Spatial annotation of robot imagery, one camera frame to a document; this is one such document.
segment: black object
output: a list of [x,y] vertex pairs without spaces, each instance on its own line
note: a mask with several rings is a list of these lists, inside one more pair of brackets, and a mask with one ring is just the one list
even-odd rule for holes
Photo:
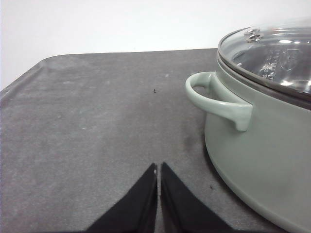
[[199,201],[166,163],[161,166],[161,206],[166,233],[255,233],[231,228]]
[[151,164],[128,193],[86,231],[75,233],[153,233],[157,208],[157,167]]

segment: stainless steel rim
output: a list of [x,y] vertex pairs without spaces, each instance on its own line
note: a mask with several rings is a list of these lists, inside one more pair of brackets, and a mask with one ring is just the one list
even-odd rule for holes
[[307,101],[307,100],[302,100],[300,98],[291,96],[291,95],[287,95],[283,92],[279,92],[275,89],[269,88],[265,85],[262,85],[258,82],[254,82],[253,80],[246,78],[245,76],[237,73],[235,70],[233,70],[231,67],[229,67],[224,61],[223,59],[221,59],[220,54],[218,52],[217,55],[217,61],[219,66],[224,69],[230,76],[232,76],[233,78],[237,79],[238,81],[240,81],[241,83],[257,90],[260,91],[263,94],[266,94],[268,96],[274,97],[278,100],[296,105],[298,107],[304,108],[304,109],[308,109],[311,110],[311,101]]

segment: pot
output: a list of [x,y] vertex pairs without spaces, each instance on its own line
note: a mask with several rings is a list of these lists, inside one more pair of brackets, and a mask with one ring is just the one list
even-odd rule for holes
[[256,212],[311,232],[311,20],[230,33],[217,63],[186,81],[188,98],[207,112],[213,165]]

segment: pot handle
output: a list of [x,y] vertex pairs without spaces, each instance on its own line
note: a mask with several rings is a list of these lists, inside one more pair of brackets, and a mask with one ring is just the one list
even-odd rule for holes
[[[222,99],[230,100],[231,102],[204,97],[193,89],[195,86],[204,87],[207,93],[210,88],[213,88]],[[247,130],[253,105],[226,88],[217,78],[216,72],[202,72],[191,75],[186,80],[186,93],[195,106],[208,113],[232,120],[238,131]]]

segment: gray table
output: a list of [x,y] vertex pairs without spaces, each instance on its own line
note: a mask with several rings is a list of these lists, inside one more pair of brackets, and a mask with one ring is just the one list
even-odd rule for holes
[[[1,93],[2,232],[86,229],[163,161],[232,227],[284,232],[208,158],[205,114],[184,83],[215,68],[208,49],[63,55],[22,75]],[[155,231],[164,232],[160,206]]]

